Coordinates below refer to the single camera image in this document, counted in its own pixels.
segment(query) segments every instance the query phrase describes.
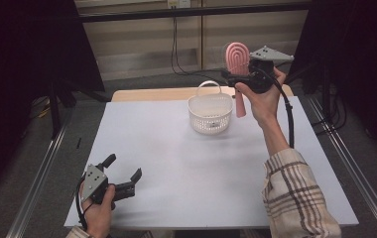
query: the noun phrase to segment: person's right hand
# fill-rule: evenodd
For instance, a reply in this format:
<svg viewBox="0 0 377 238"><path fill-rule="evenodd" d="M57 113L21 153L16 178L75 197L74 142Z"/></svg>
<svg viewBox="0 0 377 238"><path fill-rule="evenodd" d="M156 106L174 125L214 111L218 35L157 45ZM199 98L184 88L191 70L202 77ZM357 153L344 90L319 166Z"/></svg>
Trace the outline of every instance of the person's right hand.
<svg viewBox="0 0 377 238"><path fill-rule="evenodd" d="M281 85L284 84L287 76L276 68L274 68L274 72L279 83ZM242 82L236 83L235 88L250 100L251 111L253 112L253 116L259 123L260 127L263 128L269 121L274 121L277 119L276 112L278 111L278 103L281 92L275 85L272 85L267 92L261 94L253 92L250 87Z"/></svg>
<svg viewBox="0 0 377 238"><path fill-rule="evenodd" d="M274 71L279 83L281 85L284 84L287 76L276 68L274 68ZM235 84L235 88L250 100L253 116L263 129L269 156L273 156L282 150L290 148L281 131L276 114L281 95L279 89L275 85L272 85L269 91L257 94L253 92L250 87L241 82Z"/></svg>

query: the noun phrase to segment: wall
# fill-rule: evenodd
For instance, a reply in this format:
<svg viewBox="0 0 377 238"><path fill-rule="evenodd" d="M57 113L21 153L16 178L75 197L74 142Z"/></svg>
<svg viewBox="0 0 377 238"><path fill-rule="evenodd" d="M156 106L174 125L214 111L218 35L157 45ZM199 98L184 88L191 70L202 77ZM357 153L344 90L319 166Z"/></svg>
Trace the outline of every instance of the wall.
<svg viewBox="0 0 377 238"><path fill-rule="evenodd" d="M76 5L79 6L79 0L75 1ZM217 7L288 2L298 1L244 0L235 2L229 0L193 0L191 1L191 6ZM167 1L157 0L135 4L79 7L78 12L80 14L93 14L166 8ZM306 15L307 11L295 11L178 18L178 50L182 54L194 52L195 56L193 57L197 68L220 66L221 48L229 42L242 42L252 51L267 45L293 55ZM102 65L108 61L106 58L152 53L163 53L167 57L171 55L173 19L85 23L84 29L95 57L99 58L100 71L104 79L117 77L117 75L106 76L104 73L107 68L111 68L111 66Z"/></svg>

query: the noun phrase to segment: electrical outlet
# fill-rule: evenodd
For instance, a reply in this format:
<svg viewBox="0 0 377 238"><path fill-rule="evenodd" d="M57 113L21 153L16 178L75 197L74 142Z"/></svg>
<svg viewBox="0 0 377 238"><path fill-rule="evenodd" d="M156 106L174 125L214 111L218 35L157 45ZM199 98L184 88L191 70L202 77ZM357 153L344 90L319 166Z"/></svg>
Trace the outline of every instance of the electrical outlet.
<svg viewBox="0 0 377 238"><path fill-rule="evenodd" d="M190 0L180 0L179 8L190 8Z"/></svg>
<svg viewBox="0 0 377 238"><path fill-rule="evenodd" d="M179 0L168 0L168 8L179 8Z"/></svg>

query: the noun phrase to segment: basket handle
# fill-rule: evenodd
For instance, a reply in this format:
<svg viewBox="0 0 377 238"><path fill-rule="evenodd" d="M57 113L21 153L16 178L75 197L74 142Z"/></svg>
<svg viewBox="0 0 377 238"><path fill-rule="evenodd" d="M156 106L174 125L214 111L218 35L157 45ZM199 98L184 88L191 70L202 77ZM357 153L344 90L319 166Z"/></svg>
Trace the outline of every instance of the basket handle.
<svg viewBox="0 0 377 238"><path fill-rule="evenodd" d="M198 96L198 91L200 90L200 88L207 85L207 84L214 84L214 85L218 86L219 87L219 93L222 93L222 89L220 88L219 83L217 83L213 80L208 80L208 81L204 81L201 85L198 86L197 91L195 92L195 95Z"/></svg>

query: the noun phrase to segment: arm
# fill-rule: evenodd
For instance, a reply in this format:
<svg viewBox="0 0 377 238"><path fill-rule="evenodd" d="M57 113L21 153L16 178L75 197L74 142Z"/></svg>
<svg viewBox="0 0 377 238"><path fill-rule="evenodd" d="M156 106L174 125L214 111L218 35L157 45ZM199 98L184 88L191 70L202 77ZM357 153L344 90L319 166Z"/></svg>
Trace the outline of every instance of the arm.
<svg viewBox="0 0 377 238"><path fill-rule="evenodd" d="M285 74L275 69L281 85ZM290 149L277 120L280 92L276 86L256 94L237 83L251 102L254 118L263 130L270 159L265 163L262 191L272 237L340 237L340 228L328 213L324 196L303 157Z"/></svg>

